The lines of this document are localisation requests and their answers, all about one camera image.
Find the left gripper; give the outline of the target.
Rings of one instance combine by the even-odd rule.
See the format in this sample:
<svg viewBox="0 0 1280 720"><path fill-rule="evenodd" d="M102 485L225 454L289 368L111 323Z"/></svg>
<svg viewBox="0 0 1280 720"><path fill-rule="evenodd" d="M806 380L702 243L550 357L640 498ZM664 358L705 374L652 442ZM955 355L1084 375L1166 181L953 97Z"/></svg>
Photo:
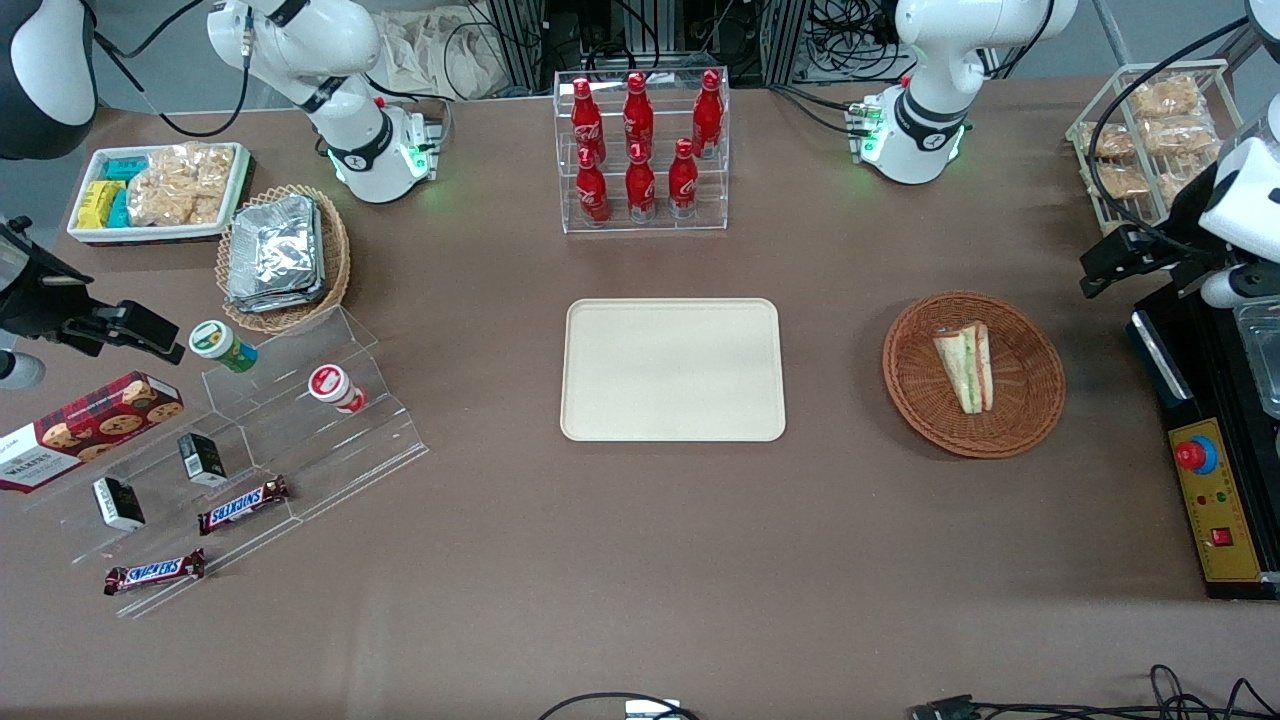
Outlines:
<svg viewBox="0 0 1280 720"><path fill-rule="evenodd" d="M1162 232L1189 250L1224 264L1247 255L1279 260L1277 142L1244 138L1201 172L1174 200ZM1233 309L1265 296L1263 263L1243 263L1208 274L1199 296Z"/></svg>

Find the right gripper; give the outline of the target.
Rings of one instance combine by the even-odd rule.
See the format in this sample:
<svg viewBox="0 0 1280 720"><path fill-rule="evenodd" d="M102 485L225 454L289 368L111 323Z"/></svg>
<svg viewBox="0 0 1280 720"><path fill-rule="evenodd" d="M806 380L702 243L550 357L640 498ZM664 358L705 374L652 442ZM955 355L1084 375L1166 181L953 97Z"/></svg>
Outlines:
<svg viewBox="0 0 1280 720"><path fill-rule="evenodd" d="M92 313L93 282L60 258L33 243L28 218L3 220L1 328L9 334L54 343L90 343L83 319ZM0 351L0 388L29 389L45 378L36 356Z"/></svg>

